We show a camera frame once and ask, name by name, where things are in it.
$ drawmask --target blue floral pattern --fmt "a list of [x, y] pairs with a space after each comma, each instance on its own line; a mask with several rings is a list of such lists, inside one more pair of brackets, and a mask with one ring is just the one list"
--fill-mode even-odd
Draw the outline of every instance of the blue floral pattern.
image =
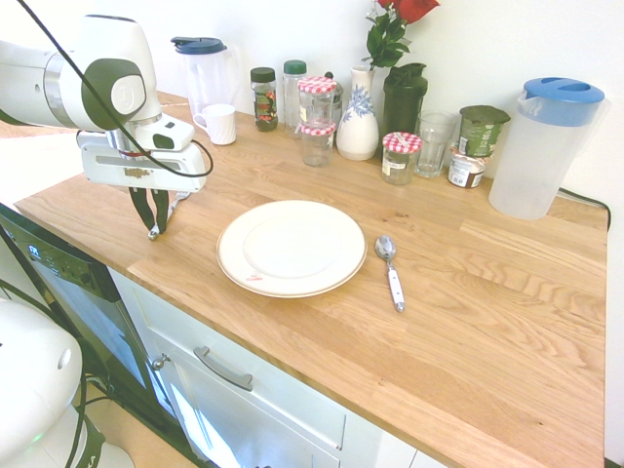
[[349, 99], [349, 104], [347, 105], [347, 110], [344, 112], [344, 116], [342, 117], [343, 122], [351, 120], [352, 111], [355, 112], [355, 114], [360, 118], [369, 114], [374, 115], [374, 111], [372, 110], [371, 95], [366, 90], [364, 85], [355, 85], [351, 98]]

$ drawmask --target clear water jug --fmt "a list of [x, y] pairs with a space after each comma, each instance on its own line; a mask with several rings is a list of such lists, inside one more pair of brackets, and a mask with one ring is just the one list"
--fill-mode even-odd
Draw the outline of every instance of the clear water jug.
[[604, 99], [601, 90], [577, 80], [527, 81], [489, 192], [491, 205], [519, 219], [545, 216], [600, 120]]
[[236, 53], [213, 37], [175, 37], [182, 58], [191, 115], [211, 104], [231, 104], [241, 84]]

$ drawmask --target white mug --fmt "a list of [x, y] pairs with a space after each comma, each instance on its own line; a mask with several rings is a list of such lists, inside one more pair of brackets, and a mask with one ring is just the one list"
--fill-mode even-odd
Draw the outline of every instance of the white mug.
[[193, 115], [193, 122], [206, 131], [213, 144], [230, 144], [236, 140], [236, 108], [233, 105], [204, 107], [201, 113]]

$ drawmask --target glass bottle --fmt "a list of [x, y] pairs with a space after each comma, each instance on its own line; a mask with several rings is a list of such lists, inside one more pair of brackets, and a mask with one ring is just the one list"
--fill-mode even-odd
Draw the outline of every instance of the glass bottle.
[[307, 65], [303, 60], [284, 62], [284, 126], [286, 135], [300, 138], [299, 128], [299, 89], [297, 84], [305, 77]]
[[277, 98], [275, 70], [268, 66], [252, 69], [253, 114], [255, 126], [261, 132], [277, 128]]

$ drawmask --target green bottle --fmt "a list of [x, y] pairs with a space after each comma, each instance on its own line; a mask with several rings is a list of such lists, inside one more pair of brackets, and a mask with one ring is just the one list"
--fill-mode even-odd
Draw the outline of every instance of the green bottle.
[[390, 68], [390, 74], [383, 82], [385, 101], [381, 138], [392, 132], [415, 132], [416, 119], [427, 94], [427, 80], [422, 76], [425, 66], [423, 63], [408, 63]]

